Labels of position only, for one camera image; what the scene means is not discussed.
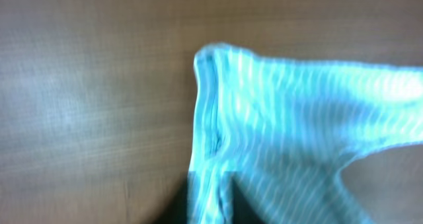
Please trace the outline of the light blue striped baby pants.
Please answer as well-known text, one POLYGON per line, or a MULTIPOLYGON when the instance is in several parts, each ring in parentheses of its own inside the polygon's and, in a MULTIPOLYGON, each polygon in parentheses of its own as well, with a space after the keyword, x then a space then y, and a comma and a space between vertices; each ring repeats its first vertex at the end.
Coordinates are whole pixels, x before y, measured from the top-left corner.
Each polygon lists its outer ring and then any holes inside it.
POLYGON ((196 53, 194 72, 189 223, 234 221, 233 183, 265 223, 370 223, 341 171, 422 143, 419 67, 210 44, 196 53))

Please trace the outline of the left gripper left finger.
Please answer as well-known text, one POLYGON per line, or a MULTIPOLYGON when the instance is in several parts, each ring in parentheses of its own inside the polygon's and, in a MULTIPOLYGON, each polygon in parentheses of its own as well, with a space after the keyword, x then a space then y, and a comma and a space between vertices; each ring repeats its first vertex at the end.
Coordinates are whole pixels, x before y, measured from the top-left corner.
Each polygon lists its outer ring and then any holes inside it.
POLYGON ((188 177, 184 176, 164 197, 155 213, 146 221, 148 224, 185 224, 188 221, 188 177))

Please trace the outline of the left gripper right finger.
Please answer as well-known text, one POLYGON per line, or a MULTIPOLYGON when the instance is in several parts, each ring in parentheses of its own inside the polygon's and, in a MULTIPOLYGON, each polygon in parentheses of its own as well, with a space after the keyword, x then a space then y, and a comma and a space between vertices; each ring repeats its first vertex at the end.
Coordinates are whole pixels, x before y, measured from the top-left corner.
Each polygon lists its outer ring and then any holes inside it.
POLYGON ((264 224, 263 220, 249 204, 234 176, 231 177, 231 189, 233 203, 232 224, 264 224))

